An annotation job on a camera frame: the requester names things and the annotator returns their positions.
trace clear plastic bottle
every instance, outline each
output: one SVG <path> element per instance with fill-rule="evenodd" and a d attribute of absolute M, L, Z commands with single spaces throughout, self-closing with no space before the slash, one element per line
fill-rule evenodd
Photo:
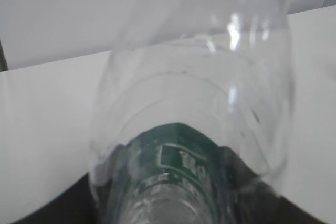
<path fill-rule="evenodd" d="M 287 1 L 134 1 L 93 122 L 101 223 L 268 223 L 293 105 Z"/>

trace bottle label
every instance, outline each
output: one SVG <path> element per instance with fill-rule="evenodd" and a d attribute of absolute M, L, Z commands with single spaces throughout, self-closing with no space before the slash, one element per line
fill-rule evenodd
<path fill-rule="evenodd" d="M 220 148 L 202 133 L 181 123 L 158 126 L 131 140 L 117 160 L 108 203 L 112 223 L 135 199 L 145 192 L 154 195 L 164 185 L 184 190 L 211 223 L 220 223 L 217 206 L 227 200 L 219 191 L 228 182 L 220 168 Z"/>

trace black surface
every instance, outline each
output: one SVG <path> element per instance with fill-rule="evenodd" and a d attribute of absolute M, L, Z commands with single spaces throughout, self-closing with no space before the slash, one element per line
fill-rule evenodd
<path fill-rule="evenodd" d="M 95 224 L 88 175 L 54 201 L 15 224 Z M 323 224 L 281 198 L 271 224 Z"/>
<path fill-rule="evenodd" d="M 5 54 L 4 51 L 2 49 L 2 45 L 1 45 L 1 41 L 0 41 L 0 72 L 2 71 L 7 71 L 8 70 L 8 66 L 7 66 L 7 62 L 5 59 Z"/>

